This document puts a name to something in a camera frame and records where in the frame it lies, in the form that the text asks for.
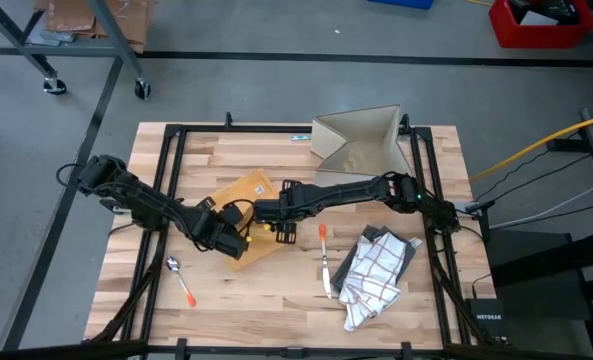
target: dish towel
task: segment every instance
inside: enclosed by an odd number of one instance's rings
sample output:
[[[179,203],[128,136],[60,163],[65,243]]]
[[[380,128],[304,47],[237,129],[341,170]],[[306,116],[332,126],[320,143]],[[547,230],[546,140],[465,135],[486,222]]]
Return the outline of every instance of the dish towel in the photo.
[[[365,319],[373,318],[400,296],[396,275],[405,258],[407,245],[391,233],[370,243],[361,236],[356,255],[338,300],[347,306],[345,330],[354,331]]]

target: orange handle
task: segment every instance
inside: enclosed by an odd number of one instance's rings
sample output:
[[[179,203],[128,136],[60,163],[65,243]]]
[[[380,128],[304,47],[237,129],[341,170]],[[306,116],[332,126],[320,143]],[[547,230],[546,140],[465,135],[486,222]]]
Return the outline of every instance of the orange handle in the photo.
[[[196,306],[196,299],[194,299],[194,297],[190,293],[187,293],[187,302],[191,307]]]
[[[320,241],[325,242],[325,234],[327,233],[327,226],[325,224],[318,225],[318,234],[320,235]]]

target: blue bin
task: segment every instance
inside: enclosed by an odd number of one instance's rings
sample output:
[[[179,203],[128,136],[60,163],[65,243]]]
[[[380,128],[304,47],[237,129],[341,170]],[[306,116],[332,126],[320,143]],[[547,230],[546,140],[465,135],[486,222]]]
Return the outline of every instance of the blue bin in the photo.
[[[379,2],[383,4],[400,5],[413,7],[416,9],[429,9],[432,7],[434,0],[369,0],[371,2]]]

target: netgear logo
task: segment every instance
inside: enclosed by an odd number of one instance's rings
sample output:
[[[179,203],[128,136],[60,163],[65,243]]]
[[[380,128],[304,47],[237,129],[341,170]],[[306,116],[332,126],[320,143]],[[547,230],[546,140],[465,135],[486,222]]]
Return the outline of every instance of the netgear logo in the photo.
[[[476,315],[476,319],[478,319],[478,320],[502,320],[502,317],[500,315],[481,314],[481,315]]]

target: yellow cable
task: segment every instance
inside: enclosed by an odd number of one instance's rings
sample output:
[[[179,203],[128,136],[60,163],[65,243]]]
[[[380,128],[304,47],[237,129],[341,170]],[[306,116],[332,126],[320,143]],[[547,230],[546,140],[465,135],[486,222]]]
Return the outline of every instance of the yellow cable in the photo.
[[[549,140],[556,139],[559,136],[563,136],[563,135],[568,134],[568,133],[570,133],[570,132],[572,132],[574,130],[578,130],[578,129],[582,128],[582,127],[590,126],[590,125],[593,125],[593,119],[585,120],[585,121],[583,121],[581,123],[578,123],[578,124],[576,124],[574,126],[570,126],[570,127],[566,128],[566,129],[557,131],[557,132],[555,132],[555,133],[553,133],[553,134],[551,134],[551,135],[549,135],[549,136],[547,136],[545,138],[542,138],[541,140],[538,140],[537,142],[529,145],[528,147],[526,147],[523,150],[517,152],[516,154],[508,157],[507,159],[499,162],[498,164],[490,167],[489,169],[487,169],[487,170],[485,170],[483,172],[480,172],[480,173],[478,173],[478,174],[470,177],[469,178],[469,181],[473,181],[473,180],[482,178],[483,176],[485,176],[485,175],[487,175],[487,174],[489,174],[489,173],[491,173],[493,171],[496,171],[496,170],[502,168],[503,166],[509,164],[510,162],[512,162],[512,161],[520,158],[521,156],[527,154],[528,152],[530,152],[530,151],[536,149],[537,147],[543,145],[544,143],[548,142]]]
[[[485,5],[485,6],[492,6],[491,3],[486,3],[484,1],[476,1],[476,0],[465,0],[467,2],[470,2],[472,4],[478,4],[478,5]]]

